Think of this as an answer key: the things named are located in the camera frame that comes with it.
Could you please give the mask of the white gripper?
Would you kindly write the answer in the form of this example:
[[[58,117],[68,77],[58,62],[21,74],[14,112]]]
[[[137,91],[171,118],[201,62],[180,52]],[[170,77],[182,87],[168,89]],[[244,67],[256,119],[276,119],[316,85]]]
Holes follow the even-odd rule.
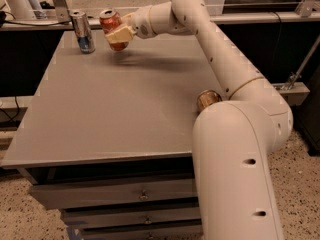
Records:
[[[135,34],[142,39],[152,38],[154,32],[150,20],[151,8],[152,6],[141,7],[137,11],[121,17],[122,22],[125,24],[115,28],[105,28],[105,38],[108,43],[126,43],[131,41]]]

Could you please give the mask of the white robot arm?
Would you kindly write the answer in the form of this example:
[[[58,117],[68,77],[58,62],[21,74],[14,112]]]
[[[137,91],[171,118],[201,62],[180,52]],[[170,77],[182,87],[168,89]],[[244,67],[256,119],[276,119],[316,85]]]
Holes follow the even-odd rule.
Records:
[[[204,0],[171,0],[123,17],[109,43],[190,31],[224,98],[193,127],[192,157],[204,240],[284,240],[267,157],[288,139],[287,102],[211,21]]]

